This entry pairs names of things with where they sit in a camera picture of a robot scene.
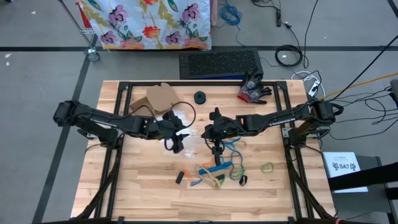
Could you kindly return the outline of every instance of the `cart wheel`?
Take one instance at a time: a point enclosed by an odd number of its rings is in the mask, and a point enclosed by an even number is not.
[[[99,55],[99,53],[97,53],[97,52],[92,52],[92,53],[89,53],[88,55],[87,55],[87,57],[88,57],[88,60],[90,60],[91,62],[97,62],[97,61],[99,61],[100,60],[100,55]]]

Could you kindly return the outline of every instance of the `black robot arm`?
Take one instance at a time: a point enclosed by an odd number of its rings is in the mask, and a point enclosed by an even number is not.
[[[210,119],[214,121],[214,123],[207,125],[205,132],[201,136],[205,138],[206,144],[207,139],[214,143],[214,146],[210,149],[215,155],[216,165],[219,165],[220,155],[222,155],[224,150],[222,139],[236,136],[257,136],[272,126],[297,120],[304,121],[299,127],[292,128],[289,131],[288,137],[284,137],[284,142],[287,146],[287,148],[285,148],[285,153],[288,154],[286,157],[288,170],[294,181],[302,189],[306,198],[308,198],[313,205],[320,218],[334,220],[334,218],[318,203],[311,191],[309,191],[308,187],[304,184],[294,168],[289,151],[291,147],[303,147],[309,134],[314,133],[320,126],[329,126],[333,124],[336,121],[335,116],[341,114],[343,110],[344,108],[342,106],[328,101],[310,100],[288,110],[282,110],[267,115],[239,115],[233,120],[222,116],[219,109],[216,108],[215,112],[210,113]]]
[[[205,127],[201,135],[209,140],[233,138],[237,136],[257,136],[267,128],[291,121],[305,121],[300,130],[304,135],[310,134],[319,126],[329,126],[336,121],[335,116],[343,112],[342,106],[327,101],[311,100],[289,110],[267,115],[237,115],[236,119],[224,117],[218,108],[210,113],[213,124]]]
[[[98,136],[103,146],[113,149],[120,147],[120,136],[128,134],[134,138],[147,140],[171,139],[173,146],[168,150],[179,153],[183,149],[182,139],[188,136],[187,134],[176,134],[185,126],[173,111],[166,112],[162,121],[156,121],[150,116],[131,114],[119,116],[96,110],[78,101],[65,101],[59,104],[53,120],[59,126],[79,127],[78,132],[87,138],[91,134]],[[109,126],[109,128],[104,128],[100,124]]]

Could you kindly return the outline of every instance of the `small black object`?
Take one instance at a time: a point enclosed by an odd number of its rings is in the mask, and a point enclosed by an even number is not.
[[[206,94],[202,91],[197,91],[193,97],[195,98],[195,103],[199,105],[206,102]]]
[[[239,180],[239,184],[240,184],[241,186],[244,186],[247,182],[248,182],[248,177],[247,177],[246,175],[243,175],[243,176],[241,177],[241,179]]]
[[[175,183],[180,184],[182,177],[184,177],[184,172],[180,171],[180,173],[178,174],[177,180],[175,180]]]
[[[222,180],[222,179],[225,178],[225,174],[218,175],[218,176],[216,176],[216,178],[217,178],[218,180]]]
[[[276,26],[277,27],[281,27],[282,25],[282,12],[280,11],[280,9],[276,10]]]
[[[398,80],[391,80],[390,84],[395,99],[398,100]]]

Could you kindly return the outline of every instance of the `green rubber band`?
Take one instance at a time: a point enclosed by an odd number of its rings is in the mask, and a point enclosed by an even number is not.
[[[271,169],[269,169],[269,170],[264,170],[264,168],[266,168],[267,166],[270,166]],[[270,173],[272,173],[273,171],[274,171],[274,164],[271,163],[271,162],[266,162],[265,164],[263,164],[263,165],[261,166],[261,172],[262,172],[263,174],[270,174]]]

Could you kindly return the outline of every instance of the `black rubber band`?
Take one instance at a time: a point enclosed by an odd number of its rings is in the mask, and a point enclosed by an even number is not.
[[[295,62],[295,63],[293,63],[293,64],[285,64],[285,63],[283,63],[282,61],[279,60],[278,53],[279,53],[280,51],[297,52],[297,53],[300,55],[300,58],[298,59],[297,62]],[[300,63],[303,61],[303,58],[304,58],[304,56],[303,56],[302,51],[301,51],[300,49],[296,48],[296,47],[293,46],[293,45],[282,45],[282,46],[278,47],[278,48],[276,49],[276,51],[275,51],[275,60],[276,60],[276,61],[278,62],[278,64],[281,65],[281,66],[285,66],[285,67],[294,67],[294,66],[300,65]]]
[[[244,186],[247,182],[248,182],[248,177],[247,177],[246,175],[243,175],[243,176],[241,177],[241,179],[239,180],[239,184],[240,184],[241,186]]]

